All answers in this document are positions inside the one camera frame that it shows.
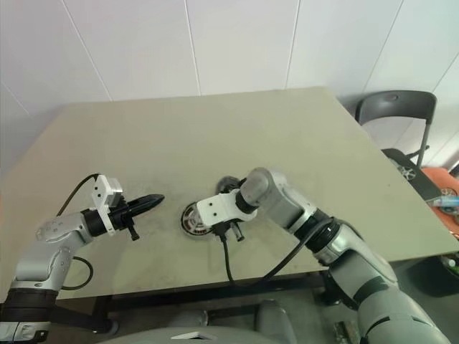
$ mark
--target beige tabletop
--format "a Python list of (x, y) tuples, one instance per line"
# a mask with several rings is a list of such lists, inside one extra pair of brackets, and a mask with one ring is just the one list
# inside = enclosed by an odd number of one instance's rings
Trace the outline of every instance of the beige tabletop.
[[(206, 97), (135, 100), (66, 107), (2, 187), (1, 299), (37, 227), (55, 215), (76, 183), (94, 172), (116, 177), (127, 199), (166, 195), (127, 231), (99, 236), (78, 254), (95, 268), (92, 282), (60, 297), (159, 290), (227, 280), (222, 245), (190, 239), (179, 226), (184, 207), (211, 196), (226, 175), (275, 167), (329, 214), (350, 221), (393, 261), (459, 249), (367, 134), (324, 88)], [(91, 206), (90, 185), (67, 211)], [(296, 244), (261, 213), (243, 224), (246, 240), (229, 241), (233, 275), (259, 277)], [(304, 249), (281, 274), (321, 267)], [(67, 285), (87, 270), (73, 264)]]

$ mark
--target black chair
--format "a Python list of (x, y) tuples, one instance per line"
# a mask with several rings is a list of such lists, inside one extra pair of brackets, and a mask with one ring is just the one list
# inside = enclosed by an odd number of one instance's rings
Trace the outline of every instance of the black chair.
[[(404, 90), (378, 92), (362, 99), (357, 105), (355, 115), (355, 119), (360, 125), (377, 118), (387, 117), (409, 117), (425, 120), (425, 129), (419, 150), (407, 155), (395, 148), (383, 149), (382, 152), (426, 201), (441, 196), (440, 189), (420, 169), (424, 153), (429, 148), (427, 137), (436, 102), (437, 98), (429, 92)], [(415, 156), (418, 156), (416, 165), (410, 160)]]

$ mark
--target orange object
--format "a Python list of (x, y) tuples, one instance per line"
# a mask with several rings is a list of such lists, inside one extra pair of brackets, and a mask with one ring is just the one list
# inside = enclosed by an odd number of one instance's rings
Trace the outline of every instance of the orange object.
[[(436, 186), (442, 189), (442, 193), (459, 196), (459, 180), (451, 176), (446, 168), (423, 168), (422, 172), (428, 176)], [(437, 207), (431, 207), (439, 219), (450, 230), (450, 233), (459, 239), (459, 224), (454, 220), (454, 216), (443, 213)]]

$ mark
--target white tiled wall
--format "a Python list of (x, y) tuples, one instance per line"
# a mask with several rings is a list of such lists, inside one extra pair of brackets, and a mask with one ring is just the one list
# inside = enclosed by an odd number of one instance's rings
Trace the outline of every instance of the white tiled wall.
[[(459, 160), (457, 0), (0, 0), (0, 12), (3, 172), (70, 102), (314, 85), (345, 105), (434, 92), (425, 162)], [(409, 153), (422, 123), (366, 129)]]

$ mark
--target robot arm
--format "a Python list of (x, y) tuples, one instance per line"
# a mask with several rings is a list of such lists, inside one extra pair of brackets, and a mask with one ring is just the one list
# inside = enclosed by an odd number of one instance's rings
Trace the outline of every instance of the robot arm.
[(43, 224), (36, 241), (16, 266), (16, 275), (1, 310), (0, 343), (38, 343), (46, 340), (49, 318), (75, 252), (94, 237), (128, 228), (138, 239), (133, 217), (162, 202), (147, 195), (126, 202), (114, 178), (99, 175), (94, 188), (95, 209), (58, 216)]
[[(399, 290), (390, 265), (350, 225), (330, 218), (292, 189), (283, 174), (256, 168), (239, 189), (197, 202), (208, 227), (249, 221), (259, 207), (299, 240), (310, 238), (306, 247), (328, 267), (344, 303), (358, 309), (361, 343), (449, 343), (422, 308)], [(317, 229), (321, 222), (327, 225)]]

